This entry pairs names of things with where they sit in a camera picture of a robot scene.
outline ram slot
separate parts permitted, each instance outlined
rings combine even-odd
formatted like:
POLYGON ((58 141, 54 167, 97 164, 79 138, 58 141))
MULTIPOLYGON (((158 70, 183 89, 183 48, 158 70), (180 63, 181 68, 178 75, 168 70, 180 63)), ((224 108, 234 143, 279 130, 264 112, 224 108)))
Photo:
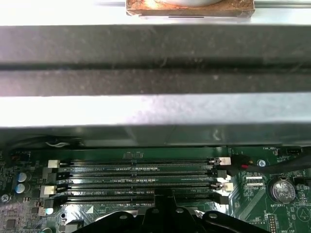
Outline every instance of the ram slot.
POLYGON ((57 172, 101 172, 101 171, 165 171, 165 170, 206 170, 212 169, 213 166, 206 163, 196 164, 145 164, 141 165, 96 165, 96 166, 77 166, 77 167, 61 167, 57 172))
POLYGON ((208 181, 207 175, 180 175, 180 176, 136 176, 136 177, 83 177, 81 179, 64 179, 57 181, 57 184, 81 184, 81 183, 155 183, 155 182, 185 182, 185 181, 208 181))
MULTIPOLYGON (((173 188, 176 194, 205 194, 211 192, 211 187, 184 187, 173 188)), ((73 189, 59 193, 61 196, 122 196, 122 195, 152 195, 154 188, 116 188, 116 189, 73 189)))
POLYGON ((70 189, 80 188, 163 188, 163 187, 204 187, 206 182, 178 182, 178 183, 107 183, 102 184, 69 184, 70 189))

